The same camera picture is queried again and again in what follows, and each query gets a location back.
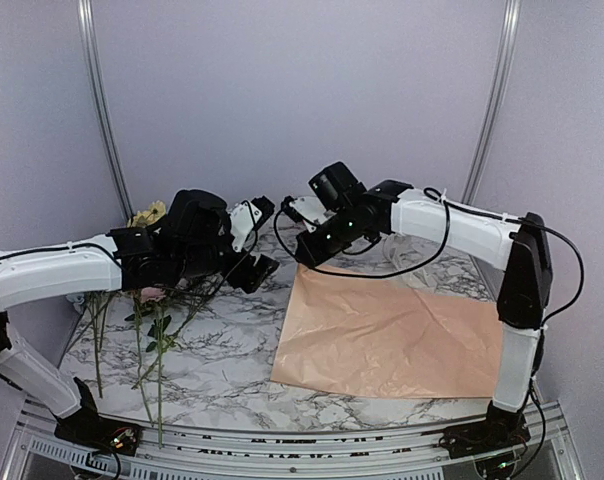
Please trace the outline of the yellow fake flower stem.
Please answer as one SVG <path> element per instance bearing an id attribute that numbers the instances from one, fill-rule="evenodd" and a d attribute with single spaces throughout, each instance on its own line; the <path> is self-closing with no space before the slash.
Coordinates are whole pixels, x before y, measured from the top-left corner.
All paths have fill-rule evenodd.
<path id="1" fill-rule="evenodd" d="M 138 211 L 128 221 L 126 226 L 131 228 L 147 227 L 161 220 L 167 213 L 166 204 L 163 201 L 152 202 L 146 210 Z"/>

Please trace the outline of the pink fake rose stem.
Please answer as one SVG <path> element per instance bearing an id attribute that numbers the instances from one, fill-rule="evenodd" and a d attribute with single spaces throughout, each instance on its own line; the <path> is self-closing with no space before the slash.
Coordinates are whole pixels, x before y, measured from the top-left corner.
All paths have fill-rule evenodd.
<path id="1" fill-rule="evenodd" d="M 179 317 L 189 306 L 176 288 L 147 287 L 128 294 L 137 352 L 136 380 L 147 420 L 155 429 L 160 449 L 164 447 L 163 370 L 164 356 L 178 346 Z"/>

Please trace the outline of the peach wrapping paper sheet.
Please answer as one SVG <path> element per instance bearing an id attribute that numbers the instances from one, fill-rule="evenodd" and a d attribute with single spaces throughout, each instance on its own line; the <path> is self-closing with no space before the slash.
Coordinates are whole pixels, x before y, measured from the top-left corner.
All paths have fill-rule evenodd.
<path id="1" fill-rule="evenodd" d="M 490 302 L 298 266 L 270 379 L 356 397 L 489 398 L 501 349 Z"/>

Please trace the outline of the blue fake flower stem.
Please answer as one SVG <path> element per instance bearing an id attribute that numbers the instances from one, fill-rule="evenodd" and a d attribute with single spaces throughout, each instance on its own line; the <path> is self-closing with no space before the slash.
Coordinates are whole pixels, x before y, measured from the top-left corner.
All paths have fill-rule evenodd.
<path id="1" fill-rule="evenodd" d="M 78 313 L 78 318 L 74 333 L 65 347 L 64 354 L 67 354 L 83 338 L 86 331 L 92 331 L 95 378 L 100 399 L 103 398 L 100 354 L 106 333 L 107 315 L 111 303 L 116 297 L 117 293 L 115 292 L 100 291 L 76 293 L 67 296 L 67 300 Z"/>

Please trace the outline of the dark pink fake sprig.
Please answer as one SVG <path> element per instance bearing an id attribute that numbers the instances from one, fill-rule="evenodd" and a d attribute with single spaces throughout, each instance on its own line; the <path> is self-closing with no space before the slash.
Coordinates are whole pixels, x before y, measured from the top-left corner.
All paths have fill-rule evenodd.
<path id="1" fill-rule="evenodd" d="M 198 313 L 205 308 L 214 298 L 217 290 L 216 281 L 213 279 L 200 279 L 189 284 L 185 289 L 178 289 L 173 295 L 174 306 L 180 307 L 184 318 L 173 333 L 179 337 L 182 331 L 196 318 Z"/>

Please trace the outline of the white fake rose stem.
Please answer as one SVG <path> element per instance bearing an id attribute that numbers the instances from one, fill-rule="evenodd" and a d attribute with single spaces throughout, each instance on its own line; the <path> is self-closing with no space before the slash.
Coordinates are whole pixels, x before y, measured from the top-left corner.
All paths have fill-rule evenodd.
<path id="1" fill-rule="evenodd" d="M 155 426 L 159 433 L 163 432 L 163 380 L 164 356 L 169 349 L 170 340 L 167 329 L 171 321 L 166 305 L 166 294 L 162 289 L 147 287 L 142 289 L 133 298 L 134 300 L 134 327 L 136 348 L 138 354 L 137 381 L 134 385 L 140 391 L 144 409 L 148 420 Z M 151 340 L 146 352 L 143 352 L 143 320 L 151 319 L 149 332 Z M 147 386 L 151 383 L 151 376 L 155 375 L 156 413 L 151 411 L 150 397 Z"/>

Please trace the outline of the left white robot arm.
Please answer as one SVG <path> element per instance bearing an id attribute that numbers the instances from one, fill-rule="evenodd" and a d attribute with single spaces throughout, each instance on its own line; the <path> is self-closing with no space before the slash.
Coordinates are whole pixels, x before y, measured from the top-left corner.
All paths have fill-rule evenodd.
<path id="1" fill-rule="evenodd" d="M 255 239 L 275 206 L 257 197 L 230 208 L 204 190 L 181 190 L 167 214 L 148 226 L 113 229 L 86 240 L 22 251 L 0 251 L 0 375 L 39 399 L 88 445 L 107 438 L 90 392 L 48 362 L 10 326 L 16 305 L 68 294 L 175 290 L 220 275 L 225 284 L 253 293 L 277 261 L 254 256 Z"/>

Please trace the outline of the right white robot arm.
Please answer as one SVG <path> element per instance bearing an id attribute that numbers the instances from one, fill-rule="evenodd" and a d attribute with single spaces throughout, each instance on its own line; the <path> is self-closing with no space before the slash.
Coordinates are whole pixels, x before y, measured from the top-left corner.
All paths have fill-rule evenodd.
<path id="1" fill-rule="evenodd" d="M 367 188 L 341 161 L 315 176 L 307 197 L 285 197 L 280 211 L 303 230 L 290 256 L 317 269 L 356 241 L 383 236 L 418 237 L 451 247 L 498 272 L 495 296 L 503 327 L 497 387 L 477 438 L 497 448 L 516 431 L 513 414 L 522 410 L 541 355 L 543 323 L 553 268 L 542 217 L 493 213 L 451 201 L 432 187 L 418 189 L 399 180 Z"/>

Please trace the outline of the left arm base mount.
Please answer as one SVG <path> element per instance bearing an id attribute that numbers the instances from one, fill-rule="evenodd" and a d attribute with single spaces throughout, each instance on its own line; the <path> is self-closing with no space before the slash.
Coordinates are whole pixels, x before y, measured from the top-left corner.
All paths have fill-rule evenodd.
<path id="1" fill-rule="evenodd" d="M 57 438 L 101 452 L 134 456 L 140 443 L 140 425 L 103 417 L 90 406 L 81 406 L 71 415 L 55 419 Z"/>

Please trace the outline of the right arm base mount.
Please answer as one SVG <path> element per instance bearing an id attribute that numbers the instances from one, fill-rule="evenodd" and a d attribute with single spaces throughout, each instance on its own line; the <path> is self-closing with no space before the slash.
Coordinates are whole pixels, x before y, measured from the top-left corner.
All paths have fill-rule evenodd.
<path id="1" fill-rule="evenodd" d="M 525 444 L 530 439 L 522 409 L 509 412 L 490 402 L 483 420 L 445 428 L 438 446 L 457 459 Z"/>

